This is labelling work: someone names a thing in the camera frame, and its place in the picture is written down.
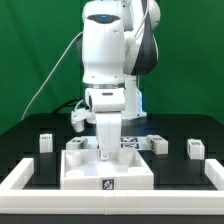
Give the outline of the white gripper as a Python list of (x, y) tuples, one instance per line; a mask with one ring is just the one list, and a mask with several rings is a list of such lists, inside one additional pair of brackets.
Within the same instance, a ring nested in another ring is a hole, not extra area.
[(108, 160), (120, 148), (122, 115), (120, 112), (96, 113), (96, 132), (100, 158)]

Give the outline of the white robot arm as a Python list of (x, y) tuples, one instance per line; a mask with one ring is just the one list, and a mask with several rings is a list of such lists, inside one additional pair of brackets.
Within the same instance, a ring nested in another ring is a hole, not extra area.
[(136, 78), (158, 62), (156, 0), (91, 0), (83, 9), (81, 63), (85, 102), (96, 119), (100, 157), (120, 149), (124, 120), (142, 117)]

